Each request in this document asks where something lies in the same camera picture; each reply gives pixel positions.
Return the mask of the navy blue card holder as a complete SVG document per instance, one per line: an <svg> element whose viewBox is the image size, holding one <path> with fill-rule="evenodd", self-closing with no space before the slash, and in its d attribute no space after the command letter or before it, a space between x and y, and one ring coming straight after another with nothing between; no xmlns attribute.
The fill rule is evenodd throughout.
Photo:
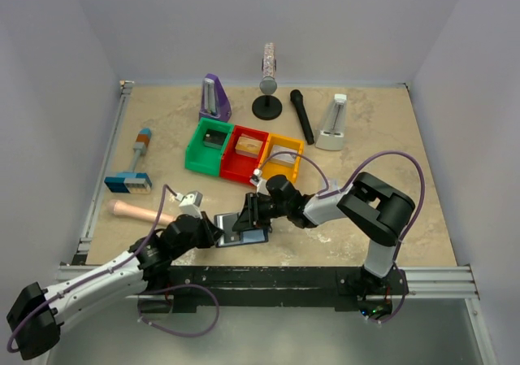
<svg viewBox="0 0 520 365"><path fill-rule="evenodd" d="M219 228L222 228L221 227L222 216L227 215L227 214L232 214L232 213L215 215L214 216L214 225ZM240 241L239 242L237 242L233 245L224 246L224 247L246 246L246 245L252 245L252 244L265 243L265 242L268 242L268 235L269 235L269 232L267 229L254 229L254 230L249 230L249 231L245 231L245 232L240 232ZM217 241L216 246L218 248L223 248L222 246L219 245L219 240Z"/></svg>

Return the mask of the white silver credit card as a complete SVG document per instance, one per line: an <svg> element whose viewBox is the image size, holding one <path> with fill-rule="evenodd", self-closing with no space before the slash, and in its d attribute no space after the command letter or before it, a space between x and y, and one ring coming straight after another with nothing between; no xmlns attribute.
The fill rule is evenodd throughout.
<svg viewBox="0 0 520 365"><path fill-rule="evenodd" d="M328 188L326 190L327 193L336 192L340 189L340 186L338 185L338 181L334 179L328 179Z"/></svg>

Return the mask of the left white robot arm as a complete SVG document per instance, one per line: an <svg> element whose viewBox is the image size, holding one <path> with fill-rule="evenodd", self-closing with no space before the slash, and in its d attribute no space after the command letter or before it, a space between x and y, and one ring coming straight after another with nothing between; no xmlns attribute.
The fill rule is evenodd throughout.
<svg viewBox="0 0 520 365"><path fill-rule="evenodd" d="M25 286L6 316L11 328L7 351L23 360L34 359L59 342L61 328L107 304L111 296L162 292L174 260L191 249L215 246L223 234L207 215L180 215L82 276L47 288L37 282Z"/></svg>

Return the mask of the black credit card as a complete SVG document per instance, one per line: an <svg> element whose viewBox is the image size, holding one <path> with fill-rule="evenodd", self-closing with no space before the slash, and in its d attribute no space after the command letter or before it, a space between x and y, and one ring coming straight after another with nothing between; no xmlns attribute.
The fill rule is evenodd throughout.
<svg viewBox="0 0 520 365"><path fill-rule="evenodd" d="M219 245L224 246L230 246L233 245L241 240L241 234L239 232L235 232L232 228L235 222L238 219L237 213L227 214L222 216L222 223L221 227L224 231L223 236L219 240Z"/></svg>

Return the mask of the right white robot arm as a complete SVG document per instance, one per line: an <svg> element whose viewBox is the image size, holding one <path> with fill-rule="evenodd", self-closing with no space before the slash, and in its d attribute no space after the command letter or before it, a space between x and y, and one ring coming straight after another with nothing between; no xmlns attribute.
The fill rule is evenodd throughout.
<svg viewBox="0 0 520 365"><path fill-rule="evenodd" d="M298 228L316 228L336 219L350 219L370 238L362 268L363 287L381 293L391 283L399 236L410 222L414 201L368 172L359 173L345 191L329 197L303 194L284 175L266 182L263 193L247 193L234 232L269 228L279 217Z"/></svg>

